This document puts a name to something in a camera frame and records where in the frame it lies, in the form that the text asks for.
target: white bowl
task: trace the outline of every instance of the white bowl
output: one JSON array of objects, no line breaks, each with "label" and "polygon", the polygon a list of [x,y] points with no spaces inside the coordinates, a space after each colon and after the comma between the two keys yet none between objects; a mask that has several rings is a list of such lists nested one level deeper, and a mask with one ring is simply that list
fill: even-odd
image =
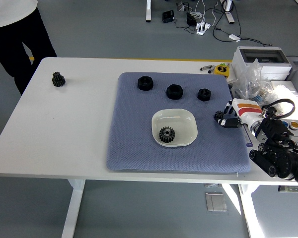
[{"label": "white bowl", "polygon": [[[165,109],[156,112],[151,121],[152,135],[156,142],[166,147],[186,146],[191,144],[198,136],[195,118],[185,109]],[[159,138],[163,127],[174,129],[175,137],[170,143],[164,143]]]}]

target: plastic bag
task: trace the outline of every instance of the plastic bag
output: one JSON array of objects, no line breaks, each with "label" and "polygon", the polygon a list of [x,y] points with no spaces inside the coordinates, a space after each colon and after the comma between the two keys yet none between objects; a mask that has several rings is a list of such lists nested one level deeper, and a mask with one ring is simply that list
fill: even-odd
[{"label": "plastic bag", "polygon": [[260,89],[257,93],[257,95],[253,98],[250,98],[250,100],[255,101],[258,103],[258,105],[263,106],[270,104],[269,99],[267,98],[268,95],[270,95],[274,90],[270,83],[261,81]]},{"label": "plastic bag", "polygon": [[241,77],[238,78],[232,85],[232,95],[234,98],[251,99],[258,95],[261,89],[261,70],[262,67],[258,59],[242,72]]},{"label": "plastic bag", "polygon": [[[267,94],[264,100],[266,101],[266,104],[270,104],[274,101],[277,101],[278,99],[290,99],[294,102],[296,110],[294,113],[289,116],[290,119],[296,119],[298,120],[298,97],[293,94],[288,88],[286,88],[284,85],[278,85],[271,93]],[[274,107],[277,110],[276,114],[284,115],[291,111],[293,106],[290,103],[278,103],[274,105]]]}]

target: white box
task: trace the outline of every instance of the white box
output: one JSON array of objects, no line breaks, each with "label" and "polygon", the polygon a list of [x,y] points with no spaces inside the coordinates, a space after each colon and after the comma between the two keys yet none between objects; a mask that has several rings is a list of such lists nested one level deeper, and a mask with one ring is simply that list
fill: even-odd
[{"label": "white box", "polygon": [[258,59],[263,66],[262,80],[285,80],[292,68],[279,47],[245,47],[239,46],[234,53],[232,67],[237,79]]}]

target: blue mat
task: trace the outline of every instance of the blue mat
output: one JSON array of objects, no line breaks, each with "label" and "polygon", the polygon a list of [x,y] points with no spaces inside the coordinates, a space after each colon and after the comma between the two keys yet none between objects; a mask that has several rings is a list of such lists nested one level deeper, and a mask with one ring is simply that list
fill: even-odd
[{"label": "blue mat", "polygon": [[[137,87],[141,76],[150,76],[149,91]],[[171,84],[183,88],[179,100],[166,96]],[[211,99],[197,98],[207,88]],[[110,170],[183,171],[201,173],[248,172],[250,163],[242,128],[223,128],[213,116],[231,99],[226,79],[220,75],[129,72],[119,77],[109,135],[107,167]],[[190,111],[196,120],[198,137],[183,147],[164,147],[153,138],[152,116],[163,109]]]}]

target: white shirt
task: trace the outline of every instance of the white shirt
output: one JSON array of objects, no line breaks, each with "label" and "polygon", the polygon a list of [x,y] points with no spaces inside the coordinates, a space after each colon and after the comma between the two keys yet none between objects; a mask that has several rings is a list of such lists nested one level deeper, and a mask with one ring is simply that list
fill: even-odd
[{"label": "white shirt", "polygon": [[30,15],[38,0],[0,0],[0,27],[15,23]]}]

